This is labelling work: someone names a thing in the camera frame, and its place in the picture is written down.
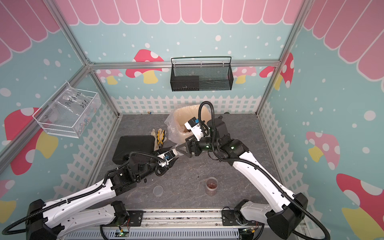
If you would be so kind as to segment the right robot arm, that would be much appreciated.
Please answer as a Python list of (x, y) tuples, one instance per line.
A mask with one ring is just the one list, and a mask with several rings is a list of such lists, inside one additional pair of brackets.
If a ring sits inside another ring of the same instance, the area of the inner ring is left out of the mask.
[(331, 238), (327, 228), (307, 210), (308, 198), (286, 188), (256, 160), (243, 142), (233, 139), (222, 117), (215, 116), (211, 102), (202, 102), (197, 113), (187, 117), (184, 125), (192, 136), (177, 147), (178, 152), (182, 147), (186, 148), (183, 154), (189, 158), (202, 152), (213, 153), (217, 161), (228, 163), (243, 174), (267, 200), (264, 207), (249, 200), (240, 202), (234, 213), (241, 224), (256, 221), (268, 225), (281, 239), (296, 235), (308, 240), (310, 237), (299, 233), (296, 228), (304, 218), (309, 218), (321, 229), (325, 240)]

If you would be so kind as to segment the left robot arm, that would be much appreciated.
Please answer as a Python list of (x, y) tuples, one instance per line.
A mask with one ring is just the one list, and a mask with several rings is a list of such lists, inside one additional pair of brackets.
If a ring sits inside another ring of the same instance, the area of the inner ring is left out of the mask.
[(122, 165), (107, 171), (101, 181), (86, 189), (55, 201), (32, 202), (27, 216), (7, 226), (2, 234), (25, 234), (28, 240), (57, 240), (89, 226), (125, 225), (130, 216), (122, 202), (93, 210), (90, 207), (128, 192), (153, 173), (162, 176), (177, 154), (172, 150), (162, 154), (133, 151), (125, 158)]

